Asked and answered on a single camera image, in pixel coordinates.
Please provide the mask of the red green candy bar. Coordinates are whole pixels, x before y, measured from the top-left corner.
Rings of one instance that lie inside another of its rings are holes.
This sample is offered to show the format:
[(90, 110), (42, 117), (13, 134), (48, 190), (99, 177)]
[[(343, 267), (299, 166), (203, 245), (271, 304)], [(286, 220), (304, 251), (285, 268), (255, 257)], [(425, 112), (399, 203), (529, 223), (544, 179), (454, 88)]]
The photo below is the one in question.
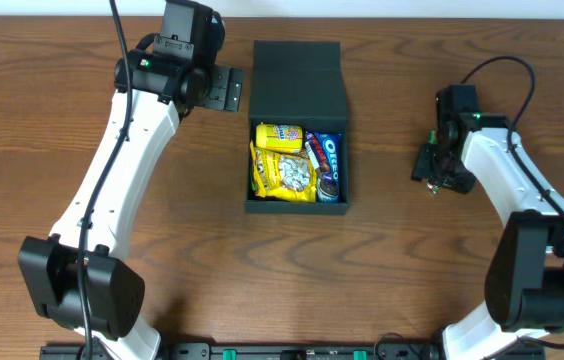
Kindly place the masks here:
[(436, 196), (439, 192), (439, 184), (438, 184), (438, 175), (437, 169), (435, 165), (435, 159), (438, 150), (438, 140), (437, 140), (437, 131), (432, 130), (428, 136), (428, 145), (429, 145), (429, 170), (430, 176), (427, 180), (427, 187), (433, 196)]

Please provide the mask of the black box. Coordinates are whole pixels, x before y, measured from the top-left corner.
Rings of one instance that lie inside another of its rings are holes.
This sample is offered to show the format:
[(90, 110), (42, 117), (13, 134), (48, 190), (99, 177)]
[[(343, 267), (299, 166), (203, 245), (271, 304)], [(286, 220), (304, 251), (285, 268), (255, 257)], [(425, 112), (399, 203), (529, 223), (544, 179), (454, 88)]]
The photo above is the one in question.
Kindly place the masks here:
[(256, 126), (261, 123), (297, 125), (310, 132), (338, 134), (339, 200), (298, 203), (258, 197), (252, 189), (253, 167), (248, 165), (245, 210), (260, 214), (346, 214), (350, 205), (349, 119), (338, 42), (255, 41), (249, 141), (255, 141)]

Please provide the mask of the yellow Mentos bottle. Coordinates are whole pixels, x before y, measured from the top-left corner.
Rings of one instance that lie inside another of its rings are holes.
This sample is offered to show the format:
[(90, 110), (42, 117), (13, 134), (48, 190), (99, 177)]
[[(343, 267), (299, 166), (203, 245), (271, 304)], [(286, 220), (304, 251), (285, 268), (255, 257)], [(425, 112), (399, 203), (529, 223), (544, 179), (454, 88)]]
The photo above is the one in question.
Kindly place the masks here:
[(256, 126), (255, 146), (286, 154), (299, 154), (304, 132), (297, 125), (264, 124)]

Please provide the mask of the yellow Hacks candy bag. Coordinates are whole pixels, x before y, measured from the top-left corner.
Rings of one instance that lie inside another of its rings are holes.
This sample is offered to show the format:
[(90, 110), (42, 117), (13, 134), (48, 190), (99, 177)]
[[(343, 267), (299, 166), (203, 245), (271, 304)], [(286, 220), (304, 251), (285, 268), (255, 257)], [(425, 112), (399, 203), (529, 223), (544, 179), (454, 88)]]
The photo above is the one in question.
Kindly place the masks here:
[(317, 175), (308, 159), (250, 143), (252, 189), (256, 197), (288, 202), (317, 201)]

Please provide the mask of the purple Dairy Milk bar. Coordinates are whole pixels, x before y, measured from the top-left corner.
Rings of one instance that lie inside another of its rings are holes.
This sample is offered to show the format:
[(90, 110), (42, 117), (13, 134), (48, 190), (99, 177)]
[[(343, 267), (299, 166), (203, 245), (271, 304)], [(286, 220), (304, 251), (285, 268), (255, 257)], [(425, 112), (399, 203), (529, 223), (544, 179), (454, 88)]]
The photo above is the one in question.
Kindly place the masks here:
[(339, 134), (307, 132), (305, 148), (313, 168), (322, 177), (339, 181), (338, 152)]

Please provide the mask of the blue Oreo cookie pack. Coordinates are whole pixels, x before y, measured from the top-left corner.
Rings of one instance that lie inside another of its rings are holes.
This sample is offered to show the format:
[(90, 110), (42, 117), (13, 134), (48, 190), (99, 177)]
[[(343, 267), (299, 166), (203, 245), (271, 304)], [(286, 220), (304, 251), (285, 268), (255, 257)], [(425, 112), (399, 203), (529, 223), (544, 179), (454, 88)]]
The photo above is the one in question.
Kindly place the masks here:
[(323, 203), (337, 203), (340, 200), (340, 134), (315, 133), (315, 137), (323, 150), (328, 171), (319, 171), (317, 198)]

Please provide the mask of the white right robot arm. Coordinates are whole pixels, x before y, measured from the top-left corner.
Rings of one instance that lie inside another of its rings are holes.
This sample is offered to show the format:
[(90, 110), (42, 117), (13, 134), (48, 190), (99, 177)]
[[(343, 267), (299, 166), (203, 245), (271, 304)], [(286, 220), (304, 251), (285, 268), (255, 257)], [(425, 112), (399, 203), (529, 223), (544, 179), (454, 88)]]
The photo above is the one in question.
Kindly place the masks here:
[(564, 350), (564, 197), (501, 114), (439, 114), (415, 181), (461, 194), (481, 184), (504, 226), (483, 302), (441, 333), (446, 359), (496, 359), (514, 348)]

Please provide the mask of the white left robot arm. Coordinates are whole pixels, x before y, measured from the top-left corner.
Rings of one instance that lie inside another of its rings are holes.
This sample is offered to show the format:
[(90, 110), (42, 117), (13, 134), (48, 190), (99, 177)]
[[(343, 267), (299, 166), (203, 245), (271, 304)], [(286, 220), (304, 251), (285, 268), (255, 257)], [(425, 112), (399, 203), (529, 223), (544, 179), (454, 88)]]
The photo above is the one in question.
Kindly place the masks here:
[(72, 203), (18, 265), (36, 313), (113, 359), (154, 359), (159, 332), (141, 316), (145, 282), (126, 263), (138, 207), (162, 151), (194, 107), (235, 112), (244, 73), (140, 50), (120, 59), (102, 140)]

